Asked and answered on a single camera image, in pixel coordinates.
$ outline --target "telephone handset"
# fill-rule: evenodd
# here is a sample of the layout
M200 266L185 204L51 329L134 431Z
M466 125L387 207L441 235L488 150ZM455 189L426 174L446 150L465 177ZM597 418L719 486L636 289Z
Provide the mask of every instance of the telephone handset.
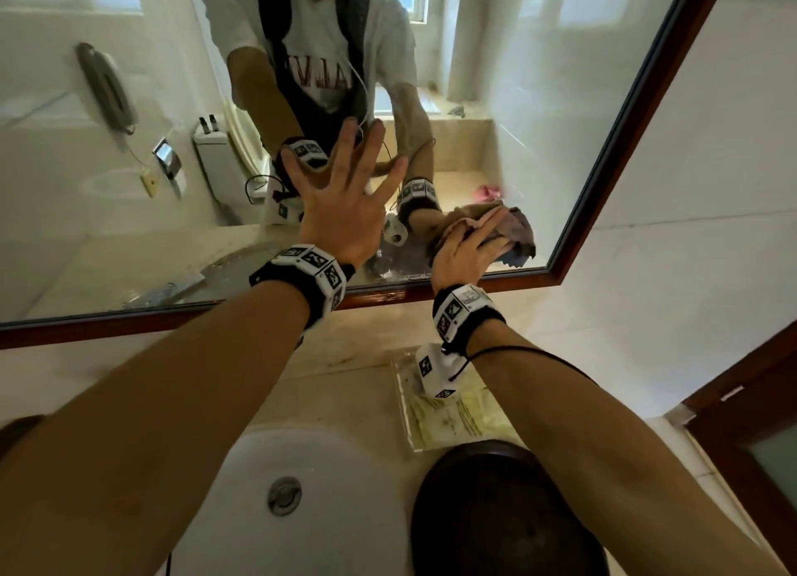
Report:
M133 135L139 116L127 95L113 59L87 43L79 44L75 51L88 86L100 104L108 125L114 131Z

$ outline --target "mirror frame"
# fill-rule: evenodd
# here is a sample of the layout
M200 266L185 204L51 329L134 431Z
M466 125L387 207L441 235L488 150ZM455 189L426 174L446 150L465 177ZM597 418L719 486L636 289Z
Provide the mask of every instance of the mirror frame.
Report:
M493 293L562 284L715 3L716 0L672 0L548 266L489 274L480 282L486 291ZM431 299L433 293L428 281L398 283L362 292L353 290L346 294L338 309ZM222 301L0 324L0 349L172 330Z

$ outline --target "sink drain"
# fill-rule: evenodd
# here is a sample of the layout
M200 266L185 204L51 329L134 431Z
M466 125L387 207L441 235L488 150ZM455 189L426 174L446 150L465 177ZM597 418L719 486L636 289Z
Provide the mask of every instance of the sink drain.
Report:
M281 477L269 488L269 511L277 517L290 515L301 501L301 483L295 477Z

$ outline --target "mirror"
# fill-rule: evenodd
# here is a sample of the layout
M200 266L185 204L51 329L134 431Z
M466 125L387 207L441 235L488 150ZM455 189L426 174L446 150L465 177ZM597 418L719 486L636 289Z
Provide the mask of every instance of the mirror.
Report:
M497 200L515 245L488 276L542 274L672 3L0 0L0 322L243 292L297 239L280 146L313 140L324 183L346 117L384 123L374 188L411 159L350 292L427 280L446 230Z

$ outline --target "sink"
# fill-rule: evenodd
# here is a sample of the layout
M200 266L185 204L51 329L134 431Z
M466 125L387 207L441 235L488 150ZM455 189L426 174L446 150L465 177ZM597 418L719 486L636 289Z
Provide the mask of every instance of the sink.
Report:
M325 430L253 428L175 547L171 574L403 575L407 545L398 485L367 452Z

